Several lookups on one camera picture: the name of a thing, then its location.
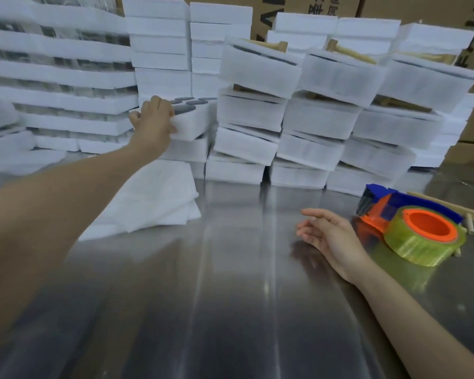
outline tape roll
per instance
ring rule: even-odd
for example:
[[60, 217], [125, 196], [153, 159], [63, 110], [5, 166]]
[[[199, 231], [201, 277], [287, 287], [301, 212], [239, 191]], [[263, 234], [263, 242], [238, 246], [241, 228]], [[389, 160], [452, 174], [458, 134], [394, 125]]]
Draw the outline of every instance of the tape roll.
[[402, 258], [421, 266], [437, 266], [465, 243], [465, 233], [436, 211], [400, 208], [386, 231], [386, 244]]

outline reflective surface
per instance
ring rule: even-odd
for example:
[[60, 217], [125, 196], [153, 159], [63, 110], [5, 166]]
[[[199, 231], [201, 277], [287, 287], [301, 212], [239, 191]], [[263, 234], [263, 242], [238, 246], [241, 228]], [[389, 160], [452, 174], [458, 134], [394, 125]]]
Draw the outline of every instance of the reflective surface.
[[[400, 184], [474, 208], [473, 186], [431, 179], [411, 173]], [[360, 293], [295, 236], [301, 208], [350, 218], [358, 197], [197, 187], [202, 218], [187, 226], [76, 244], [0, 356], [29, 370], [5, 377], [407, 377]], [[355, 226], [374, 260], [474, 352], [474, 235], [461, 258], [432, 269]]]

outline person's right hand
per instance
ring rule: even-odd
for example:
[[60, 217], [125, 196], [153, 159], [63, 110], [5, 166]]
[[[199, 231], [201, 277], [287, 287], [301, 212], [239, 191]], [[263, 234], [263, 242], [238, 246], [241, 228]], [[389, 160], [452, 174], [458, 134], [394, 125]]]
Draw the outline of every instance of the person's right hand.
[[347, 220], [324, 209], [300, 212], [310, 218], [297, 224], [297, 235], [321, 251], [344, 280], [354, 284], [358, 274], [375, 266]]
[[161, 156], [170, 145], [170, 135], [177, 133], [170, 123], [172, 116], [170, 102], [157, 95], [142, 104], [140, 113], [134, 111], [128, 116], [135, 129], [128, 146], [144, 156], [146, 163]]

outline orange ring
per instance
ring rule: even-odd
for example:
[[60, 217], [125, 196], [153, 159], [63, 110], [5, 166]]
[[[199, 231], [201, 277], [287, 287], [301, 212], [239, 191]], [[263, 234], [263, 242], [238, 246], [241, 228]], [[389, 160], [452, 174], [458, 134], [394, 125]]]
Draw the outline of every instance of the orange ring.
[[402, 211], [404, 222], [415, 233], [428, 240], [448, 243], [458, 236], [455, 225], [443, 216], [422, 209], [405, 209]]

